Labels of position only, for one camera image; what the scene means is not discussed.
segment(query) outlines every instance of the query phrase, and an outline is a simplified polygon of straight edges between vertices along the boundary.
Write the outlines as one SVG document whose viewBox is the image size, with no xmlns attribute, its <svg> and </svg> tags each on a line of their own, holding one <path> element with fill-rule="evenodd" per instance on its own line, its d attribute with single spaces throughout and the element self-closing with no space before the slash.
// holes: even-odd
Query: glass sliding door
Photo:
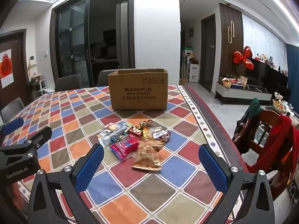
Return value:
<svg viewBox="0 0 299 224">
<path fill-rule="evenodd" d="M 89 52 L 89 4 L 83 0 L 57 15 L 59 77 L 80 74 L 82 87 L 93 87 Z"/>
</svg>

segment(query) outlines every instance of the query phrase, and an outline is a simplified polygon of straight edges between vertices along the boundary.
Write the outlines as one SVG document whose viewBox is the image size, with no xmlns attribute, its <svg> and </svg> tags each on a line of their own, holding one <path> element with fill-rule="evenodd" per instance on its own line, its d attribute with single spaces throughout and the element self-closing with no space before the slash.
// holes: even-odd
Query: flower-shaped balloon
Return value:
<svg viewBox="0 0 299 224">
<path fill-rule="evenodd" d="M 243 55 L 239 51 L 234 52 L 233 61 L 236 64 L 239 64 L 240 62 L 242 62 L 245 67 L 247 67 L 250 70 L 253 70 L 255 68 L 255 66 L 253 65 L 253 63 L 249 59 L 247 59 L 247 57 L 252 58 L 252 52 L 251 52 L 251 49 L 250 49 L 249 46 L 246 46 L 244 48 Z"/>
</svg>

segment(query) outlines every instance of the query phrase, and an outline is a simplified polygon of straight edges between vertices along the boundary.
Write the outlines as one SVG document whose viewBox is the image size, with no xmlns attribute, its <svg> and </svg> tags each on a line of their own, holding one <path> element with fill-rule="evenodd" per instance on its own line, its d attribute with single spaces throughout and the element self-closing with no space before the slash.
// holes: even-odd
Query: white pillar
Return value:
<svg viewBox="0 0 299 224">
<path fill-rule="evenodd" d="M 134 0 L 136 68 L 168 71 L 168 84 L 178 85 L 180 71 L 179 0 Z"/>
</svg>

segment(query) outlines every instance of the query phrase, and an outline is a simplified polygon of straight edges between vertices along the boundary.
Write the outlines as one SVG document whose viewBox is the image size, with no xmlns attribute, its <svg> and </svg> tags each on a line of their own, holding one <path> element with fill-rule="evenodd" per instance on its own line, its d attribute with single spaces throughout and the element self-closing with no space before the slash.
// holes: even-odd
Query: red cloth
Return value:
<svg viewBox="0 0 299 224">
<path fill-rule="evenodd" d="M 282 122 L 272 127 L 270 130 L 269 136 L 266 140 L 265 146 L 257 160 L 257 162 L 249 166 L 246 164 L 248 171 L 250 173 L 257 173 L 258 170 L 262 169 L 266 173 L 269 171 L 272 163 L 274 162 L 277 153 L 284 142 L 284 139 L 289 133 L 290 128 L 293 130 L 293 139 L 292 139 L 292 169 L 291 176 L 293 176 L 299 155 L 299 130 L 292 126 L 292 120 L 290 117 L 283 114 L 280 115 Z"/>
</svg>

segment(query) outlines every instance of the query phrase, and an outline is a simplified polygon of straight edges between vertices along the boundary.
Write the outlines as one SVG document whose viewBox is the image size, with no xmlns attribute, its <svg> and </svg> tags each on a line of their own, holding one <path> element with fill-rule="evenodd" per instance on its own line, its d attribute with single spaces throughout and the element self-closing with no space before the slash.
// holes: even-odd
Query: pile of snacks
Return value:
<svg viewBox="0 0 299 224">
<path fill-rule="evenodd" d="M 108 124 L 98 134 L 99 143 L 107 146 L 119 159 L 127 157 L 131 152 L 136 153 L 133 168 L 160 170 L 159 151 L 169 141 L 171 132 L 162 130 L 162 127 L 149 127 L 152 120 L 141 121 L 139 126 L 127 123 Z"/>
</svg>

